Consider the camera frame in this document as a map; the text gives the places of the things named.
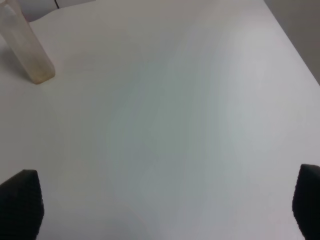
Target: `clear plastic container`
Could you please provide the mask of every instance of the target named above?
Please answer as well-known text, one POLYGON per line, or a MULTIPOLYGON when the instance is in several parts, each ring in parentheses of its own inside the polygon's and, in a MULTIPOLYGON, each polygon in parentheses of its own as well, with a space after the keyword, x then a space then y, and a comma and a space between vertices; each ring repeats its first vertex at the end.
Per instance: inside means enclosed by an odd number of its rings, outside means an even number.
POLYGON ((0 3, 0 33, 33 83, 41 84, 55 76, 54 65, 16 0, 5 0, 0 3))

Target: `plastic bottle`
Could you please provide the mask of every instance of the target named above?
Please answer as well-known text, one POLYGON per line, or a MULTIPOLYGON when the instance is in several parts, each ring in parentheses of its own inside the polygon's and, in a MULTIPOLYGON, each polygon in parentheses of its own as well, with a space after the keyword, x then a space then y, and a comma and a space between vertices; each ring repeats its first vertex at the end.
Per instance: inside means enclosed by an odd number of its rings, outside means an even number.
POLYGON ((4 0, 0 3, 0 33, 33 83, 41 84, 55 76, 54 65, 16 0, 4 0))

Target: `white table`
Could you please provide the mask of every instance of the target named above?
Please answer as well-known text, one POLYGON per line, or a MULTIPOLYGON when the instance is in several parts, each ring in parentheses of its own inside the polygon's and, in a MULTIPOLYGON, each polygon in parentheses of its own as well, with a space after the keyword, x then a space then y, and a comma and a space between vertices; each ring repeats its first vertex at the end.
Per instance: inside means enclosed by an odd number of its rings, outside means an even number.
POLYGON ((320 87, 261 0, 97 0, 31 25, 57 76, 29 83, 0 40, 0 180, 38 170, 39 240, 303 239, 320 87))

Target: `black object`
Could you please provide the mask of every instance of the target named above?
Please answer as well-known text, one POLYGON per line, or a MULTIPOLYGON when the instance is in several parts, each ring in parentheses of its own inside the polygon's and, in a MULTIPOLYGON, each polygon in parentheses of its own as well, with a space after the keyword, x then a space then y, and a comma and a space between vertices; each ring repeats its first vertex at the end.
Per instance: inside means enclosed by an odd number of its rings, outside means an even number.
POLYGON ((22 170, 0 185, 0 240, 35 240, 44 214, 36 170, 22 170))
POLYGON ((292 201, 293 215, 306 240, 320 240, 320 167, 302 164, 292 201))

